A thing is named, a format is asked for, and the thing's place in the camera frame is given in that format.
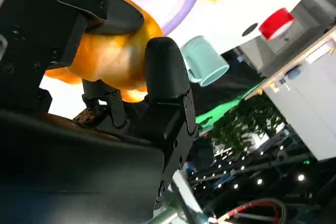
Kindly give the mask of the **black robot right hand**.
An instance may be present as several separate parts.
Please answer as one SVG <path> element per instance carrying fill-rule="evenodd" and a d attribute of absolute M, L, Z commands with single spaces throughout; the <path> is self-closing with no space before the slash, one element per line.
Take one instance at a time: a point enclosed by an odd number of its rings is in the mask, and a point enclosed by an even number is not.
<path fill-rule="evenodd" d="M 169 37 L 140 53 L 149 104 L 126 114 L 121 86 L 83 77 L 86 108 L 49 113 L 44 74 L 104 42 L 134 35 L 144 14 L 126 0 L 1 0 L 1 223 L 147 223 L 182 169 L 197 133 L 190 81 Z"/>

